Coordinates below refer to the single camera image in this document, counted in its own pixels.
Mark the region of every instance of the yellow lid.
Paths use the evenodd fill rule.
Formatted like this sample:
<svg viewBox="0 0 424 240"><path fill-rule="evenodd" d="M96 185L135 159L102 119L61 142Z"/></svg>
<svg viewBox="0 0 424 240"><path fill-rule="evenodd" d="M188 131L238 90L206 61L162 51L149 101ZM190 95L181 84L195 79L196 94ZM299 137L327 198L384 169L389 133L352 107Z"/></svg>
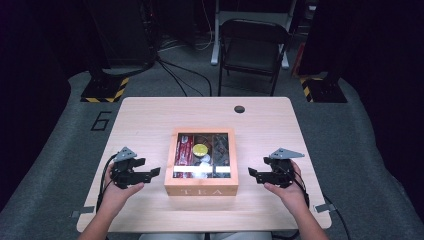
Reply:
<svg viewBox="0 0 424 240"><path fill-rule="evenodd" d="M203 157L208 153L208 148L204 144L196 144L193 147L193 154L198 157Z"/></svg>

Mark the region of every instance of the hand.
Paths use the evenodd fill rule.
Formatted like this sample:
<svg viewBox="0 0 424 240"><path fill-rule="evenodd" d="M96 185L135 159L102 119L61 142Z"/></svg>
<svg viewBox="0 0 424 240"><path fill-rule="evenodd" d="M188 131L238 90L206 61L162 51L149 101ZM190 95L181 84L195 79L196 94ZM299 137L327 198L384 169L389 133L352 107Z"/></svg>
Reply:
<svg viewBox="0 0 424 240"><path fill-rule="evenodd" d="M299 183L301 183L302 180L300 178L300 175L301 175L300 168L299 166L297 166L297 164L293 160L291 160L291 163L293 165L294 171L298 173L298 174L295 174L296 180ZM268 191L280 197L281 201L287 207L287 209L292 215L296 215L298 212L308 209L308 206L306 205L306 202L305 202L305 197L303 195L303 190L300 189L300 187L297 184L293 183L287 188L280 188L273 184L265 183L264 187Z"/></svg>
<svg viewBox="0 0 424 240"><path fill-rule="evenodd" d="M124 207L128 198L140 191L144 187L144 183L139 183L127 189L121 189L111 182L110 175L112 174L113 163L110 164L105 174L105 190L103 193L103 201L100 205L99 212L115 218L121 209Z"/></svg>

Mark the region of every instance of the yellow black hazard tape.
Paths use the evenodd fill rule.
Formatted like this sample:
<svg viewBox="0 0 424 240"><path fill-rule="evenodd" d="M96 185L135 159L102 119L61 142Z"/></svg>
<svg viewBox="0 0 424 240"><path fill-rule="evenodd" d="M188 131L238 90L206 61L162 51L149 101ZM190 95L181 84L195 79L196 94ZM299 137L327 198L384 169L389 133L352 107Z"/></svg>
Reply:
<svg viewBox="0 0 424 240"><path fill-rule="evenodd" d="M122 80L121 85L119 86L118 91L116 92L115 96L112 98L88 98L88 97L81 97L81 102L92 102L92 103L98 103L98 102L117 102L121 98L121 96L124 94L125 87L128 83L128 78L125 78Z"/></svg>
<svg viewBox="0 0 424 240"><path fill-rule="evenodd" d="M322 78L311 78L311 77L301 77L300 78L300 83L302 84L303 93L305 93L306 100L308 102L314 102L314 99L312 98L312 95L311 95L311 91L309 90L308 85L305 83L305 81L307 79L322 80Z"/></svg>

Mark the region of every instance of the black curtain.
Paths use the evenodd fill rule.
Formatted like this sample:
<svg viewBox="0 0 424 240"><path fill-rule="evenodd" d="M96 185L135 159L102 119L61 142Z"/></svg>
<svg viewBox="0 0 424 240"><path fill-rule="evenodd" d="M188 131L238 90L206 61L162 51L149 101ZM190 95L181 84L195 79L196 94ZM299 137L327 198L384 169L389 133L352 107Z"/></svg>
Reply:
<svg viewBox="0 0 424 240"><path fill-rule="evenodd" d="M1 5L3 209L62 114L70 95L68 79L88 70L76 30L98 64L108 66L82 0L5 0Z"/></svg>
<svg viewBox="0 0 424 240"><path fill-rule="evenodd" d="M424 220L424 5L421 1L320 0L299 73L337 69L354 17L368 8L371 21L358 30L356 47L344 54L342 77L358 92L371 119L386 168L404 186Z"/></svg>

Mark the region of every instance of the finger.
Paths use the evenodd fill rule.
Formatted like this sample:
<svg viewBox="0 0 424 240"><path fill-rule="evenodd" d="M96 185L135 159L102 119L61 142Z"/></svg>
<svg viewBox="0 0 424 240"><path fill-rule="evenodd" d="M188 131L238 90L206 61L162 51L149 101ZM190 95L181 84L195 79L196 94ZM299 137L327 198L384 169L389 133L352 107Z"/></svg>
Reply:
<svg viewBox="0 0 424 240"><path fill-rule="evenodd" d="M300 171L300 168L295 161L291 160L291 163L292 163L292 166L293 166L293 170L297 173L297 174L295 174L296 175L295 178L298 181L300 181L300 178L301 178L300 176L302 176L302 172Z"/></svg>
<svg viewBox="0 0 424 240"><path fill-rule="evenodd" d="M270 192L274 193L275 195L277 195L277 196L279 196L279 197L281 197L281 195L282 195L282 194L283 194L283 192L284 192L284 189L282 189L282 188L280 188L280 187L277 187L277 186L275 186L274 184L271 184L271 183L265 183L265 184L264 184L264 187L265 187L268 191L270 191Z"/></svg>
<svg viewBox="0 0 424 240"><path fill-rule="evenodd" d="M111 163L111 164L109 164L109 166L107 166L106 173L105 173L105 182L106 183L109 183L112 180L110 178L110 174L112 172L113 164L114 163Z"/></svg>
<svg viewBox="0 0 424 240"><path fill-rule="evenodd" d="M144 183L142 183L142 182L138 183L138 184L136 184L136 185L134 185L130 188L125 189L124 190L125 195L129 198L132 195L134 195L135 193L139 192L141 189L143 189L143 187L144 187Z"/></svg>

